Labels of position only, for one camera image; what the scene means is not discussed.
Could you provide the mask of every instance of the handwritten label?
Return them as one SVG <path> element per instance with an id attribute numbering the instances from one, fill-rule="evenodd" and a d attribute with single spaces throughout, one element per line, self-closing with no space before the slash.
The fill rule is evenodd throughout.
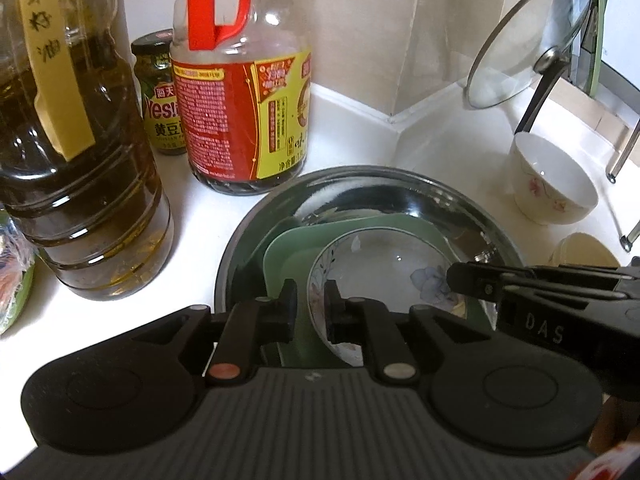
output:
<path id="1" fill-rule="evenodd" d="M 93 146 L 95 138 L 66 46 L 60 3 L 19 1 L 27 53 L 38 88 L 34 107 L 49 142 L 69 161 Z"/>

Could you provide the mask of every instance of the metal bowl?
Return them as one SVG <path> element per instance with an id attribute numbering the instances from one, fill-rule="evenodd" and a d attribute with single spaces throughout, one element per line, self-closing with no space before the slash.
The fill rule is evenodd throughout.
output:
<path id="1" fill-rule="evenodd" d="M 244 217 L 220 262 L 214 309 L 266 295 L 262 258 L 293 227 L 406 213 L 435 225 L 461 260 L 523 266 L 518 249 L 484 210 L 455 189 L 409 171 L 343 166 L 316 171 L 269 193 Z M 495 325 L 495 312 L 485 312 Z"/>

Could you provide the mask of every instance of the glass pot lid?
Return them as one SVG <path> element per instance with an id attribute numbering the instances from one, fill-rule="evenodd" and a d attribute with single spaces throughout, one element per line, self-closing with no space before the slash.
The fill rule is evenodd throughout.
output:
<path id="1" fill-rule="evenodd" d="M 571 45 L 590 7 L 591 0 L 520 0 L 500 20 L 471 67 L 465 89 L 469 104 L 488 108 L 522 92 L 545 53 Z"/>

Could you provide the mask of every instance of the glass jar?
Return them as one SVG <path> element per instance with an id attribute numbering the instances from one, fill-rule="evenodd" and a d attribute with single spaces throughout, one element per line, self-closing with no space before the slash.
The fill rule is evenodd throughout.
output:
<path id="1" fill-rule="evenodd" d="M 168 28 L 131 43 L 131 51 L 136 56 L 134 72 L 140 82 L 146 134 L 151 145 L 165 155 L 186 151 L 169 58 L 173 36 L 174 32 Z"/>

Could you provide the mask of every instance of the silver dot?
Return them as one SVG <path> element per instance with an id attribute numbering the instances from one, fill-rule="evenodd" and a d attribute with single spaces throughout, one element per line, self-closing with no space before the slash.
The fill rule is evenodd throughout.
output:
<path id="1" fill-rule="evenodd" d="M 388 378 L 402 381 L 411 379 L 416 370 L 409 363 L 391 363 L 385 366 L 382 371 Z"/>
<path id="2" fill-rule="evenodd" d="M 620 238 L 620 244 L 622 245 L 622 248 L 625 250 L 625 252 L 630 253 L 631 249 L 633 249 L 633 244 L 631 243 L 631 240 L 629 240 L 629 238 L 627 238 L 626 236 L 623 236 L 622 238 Z"/>

